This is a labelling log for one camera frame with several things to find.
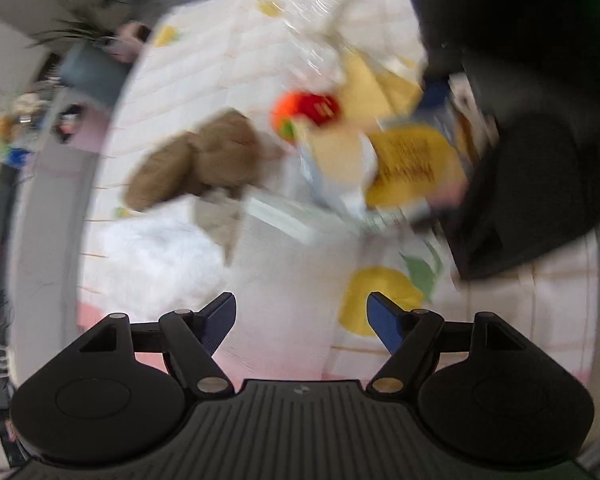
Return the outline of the beige drawstring bag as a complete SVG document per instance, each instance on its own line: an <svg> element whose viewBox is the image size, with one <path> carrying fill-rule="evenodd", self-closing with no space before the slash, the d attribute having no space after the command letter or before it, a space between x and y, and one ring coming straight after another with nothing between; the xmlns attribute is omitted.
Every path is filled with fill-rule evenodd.
<svg viewBox="0 0 600 480"><path fill-rule="evenodd" d="M363 233L363 225L340 214L308 203L288 200L258 188L250 188L241 200L224 191L213 191L195 200L193 219L223 249L230 266L248 226L257 221L296 243L314 245L352 240Z"/></svg>

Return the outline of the yellow wet wipes pack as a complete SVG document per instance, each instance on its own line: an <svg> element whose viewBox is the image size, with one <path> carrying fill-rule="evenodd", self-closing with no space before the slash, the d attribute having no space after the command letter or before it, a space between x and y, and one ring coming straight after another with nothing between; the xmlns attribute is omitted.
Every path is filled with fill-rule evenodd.
<svg viewBox="0 0 600 480"><path fill-rule="evenodd" d="M300 119L296 148L312 198L355 220L425 206L457 205L468 185L460 153L431 122L400 115L369 126Z"/></svg>

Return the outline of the yellow cloth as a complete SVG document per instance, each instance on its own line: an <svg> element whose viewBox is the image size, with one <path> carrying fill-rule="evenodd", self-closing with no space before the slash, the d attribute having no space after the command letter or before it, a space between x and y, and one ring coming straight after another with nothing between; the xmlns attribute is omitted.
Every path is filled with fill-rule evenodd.
<svg viewBox="0 0 600 480"><path fill-rule="evenodd" d="M417 81L376 63L367 53L349 50L341 58L344 79L336 93L345 122L369 126L396 115L411 115L422 99Z"/></svg>

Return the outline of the brown plush toy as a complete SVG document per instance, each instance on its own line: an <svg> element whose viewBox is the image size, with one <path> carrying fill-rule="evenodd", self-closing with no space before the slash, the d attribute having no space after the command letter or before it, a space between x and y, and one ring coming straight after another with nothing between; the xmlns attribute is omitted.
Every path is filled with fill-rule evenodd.
<svg viewBox="0 0 600 480"><path fill-rule="evenodd" d="M268 162L282 155L282 144L228 108L146 157L130 177L123 203L142 212L181 195L203 196L217 188L238 196L259 181Z"/></svg>

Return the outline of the clear plastic item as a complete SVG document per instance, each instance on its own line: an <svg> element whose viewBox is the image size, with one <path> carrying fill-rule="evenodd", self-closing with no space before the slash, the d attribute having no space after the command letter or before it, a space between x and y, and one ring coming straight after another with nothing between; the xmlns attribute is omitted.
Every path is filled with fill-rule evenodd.
<svg viewBox="0 0 600 480"><path fill-rule="evenodd" d="M254 0L257 9L286 29L283 73L288 89L329 92L344 81L348 50L344 21L363 0Z"/></svg>

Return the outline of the orange crochet strawberry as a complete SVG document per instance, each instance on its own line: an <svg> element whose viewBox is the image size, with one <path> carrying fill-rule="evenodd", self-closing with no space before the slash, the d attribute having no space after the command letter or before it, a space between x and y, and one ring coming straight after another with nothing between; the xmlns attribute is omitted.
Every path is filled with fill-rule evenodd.
<svg viewBox="0 0 600 480"><path fill-rule="evenodd" d="M340 113L340 105L332 94L286 91L275 101L270 113L270 123L282 140L295 144L294 125L300 119L321 127L337 119Z"/></svg>

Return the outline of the white cloth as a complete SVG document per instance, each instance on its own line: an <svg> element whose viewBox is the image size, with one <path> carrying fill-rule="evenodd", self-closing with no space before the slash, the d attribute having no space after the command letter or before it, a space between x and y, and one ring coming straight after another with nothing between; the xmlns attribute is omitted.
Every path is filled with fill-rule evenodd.
<svg viewBox="0 0 600 480"><path fill-rule="evenodd" d="M115 221L102 232L105 259L96 289L102 310L155 321L198 310L221 291L223 248L196 224L166 214Z"/></svg>

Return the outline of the checked lemon tablecloth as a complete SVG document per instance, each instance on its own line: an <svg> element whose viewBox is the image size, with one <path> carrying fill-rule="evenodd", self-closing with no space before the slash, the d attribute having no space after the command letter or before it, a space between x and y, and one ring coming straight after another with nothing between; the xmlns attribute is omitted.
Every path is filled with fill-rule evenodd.
<svg viewBox="0 0 600 480"><path fill-rule="evenodd" d="M143 48L102 150L82 244L78 324L150 322L220 292L237 322L216 357L246 378L372 379L382 292L468 321L491 310L586 382L594 234L469 284L414 220L455 206L496 140L465 76L425 110L410 0L198 0Z"/></svg>

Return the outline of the pink waste bin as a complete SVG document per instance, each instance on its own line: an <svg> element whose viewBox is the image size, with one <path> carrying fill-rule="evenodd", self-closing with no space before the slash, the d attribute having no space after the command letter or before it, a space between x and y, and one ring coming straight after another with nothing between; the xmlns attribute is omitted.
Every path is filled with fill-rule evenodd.
<svg viewBox="0 0 600 480"><path fill-rule="evenodd" d="M61 144L99 154L109 128L110 116L86 103L72 103L56 117L52 133Z"/></svg>

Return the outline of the teddy bear decoration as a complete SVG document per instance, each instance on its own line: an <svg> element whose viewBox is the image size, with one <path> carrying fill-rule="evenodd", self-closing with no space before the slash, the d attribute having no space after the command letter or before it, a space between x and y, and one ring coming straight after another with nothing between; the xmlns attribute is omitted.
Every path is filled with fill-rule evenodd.
<svg viewBox="0 0 600 480"><path fill-rule="evenodd" d="M36 151L48 102L36 92L18 96L0 117L0 162L22 169Z"/></svg>

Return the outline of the grey trash can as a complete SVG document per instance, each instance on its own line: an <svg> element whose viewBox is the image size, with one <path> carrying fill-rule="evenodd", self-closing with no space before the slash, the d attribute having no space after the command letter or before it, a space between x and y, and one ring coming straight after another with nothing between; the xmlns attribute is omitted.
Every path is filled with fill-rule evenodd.
<svg viewBox="0 0 600 480"><path fill-rule="evenodd" d="M60 81L106 107L119 99L128 68L88 42L75 44L59 65Z"/></svg>

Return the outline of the potted green plant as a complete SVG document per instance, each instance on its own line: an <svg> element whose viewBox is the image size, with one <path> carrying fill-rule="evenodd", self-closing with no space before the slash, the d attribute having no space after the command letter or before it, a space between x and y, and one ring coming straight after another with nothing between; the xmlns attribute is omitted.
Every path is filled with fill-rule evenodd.
<svg viewBox="0 0 600 480"><path fill-rule="evenodd" d="M56 0L68 18L55 18L55 27L30 35L29 48L51 47L58 42L86 41L105 47L116 32L106 25L102 14L131 5L124 0Z"/></svg>

